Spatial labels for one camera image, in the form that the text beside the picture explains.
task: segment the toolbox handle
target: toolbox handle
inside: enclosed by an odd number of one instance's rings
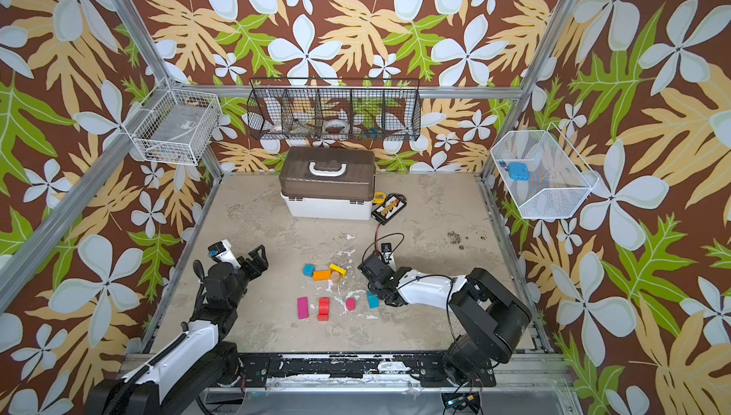
[[[321,177],[337,177],[338,175],[345,174],[345,168],[347,167],[347,163],[342,163],[340,165],[340,169],[337,171],[321,171],[319,169],[315,169],[315,162],[310,161],[310,173],[313,175],[319,175]]]

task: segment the wall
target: wall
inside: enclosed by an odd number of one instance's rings
[[[508,87],[520,84],[557,0],[133,1],[179,81],[397,77],[422,86]],[[227,116],[214,135],[218,159],[237,172],[281,168],[288,144],[248,137],[245,102],[224,100]],[[423,137],[410,146],[309,143],[373,150],[391,171],[475,171],[493,143],[491,115],[504,114],[500,104],[426,100]]]
[[[78,1],[0,0],[4,265],[152,86],[111,1]],[[204,169],[120,164],[0,316],[1,411],[83,410],[139,347],[209,182]]]
[[[729,413],[731,5],[610,1],[580,1],[521,119],[603,185],[569,220],[498,200],[585,413]]]

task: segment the robotic arm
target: robotic arm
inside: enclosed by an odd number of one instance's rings
[[[118,379],[97,384],[86,402],[87,415],[167,415],[182,412],[213,383],[239,378],[236,345],[223,339],[238,318],[246,286],[269,268],[264,246],[235,258],[227,240],[208,248],[215,264],[200,279],[193,314],[183,332],[145,364]]]
[[[464,327],[443,357],[444,370],[464,383],[490,360],[506,363],[531,322],[528,307],[488,271],[474,268],[468,275],[424,274],[411,267],[395,270],[393,256],[374,251],[358,266],[371,293],[387,305],[425,304],[449,309]],[[490,301],[483,309],[479,302]]]

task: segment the magenta block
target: magenta block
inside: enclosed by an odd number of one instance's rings
[[[307,309],[306,297],[297,298],[297,315],[300,317],[300,320],[306,319],[310,316]]]

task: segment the white mesh basket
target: white mesh basket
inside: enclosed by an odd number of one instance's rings
[[[164,95],[130,135],[146,161],[196,166],[219,124],[221,103],[213,93],[176,88]]]
[[[599,181],[571,142],[560,137],[565,149],[549,131],[509,131],[490,149],[507,191],[526,220],[571,218]],[[585,164],[584,174],[571,160],[572,150]],[[524,163],[529,179],[513,180],[501,161]]]

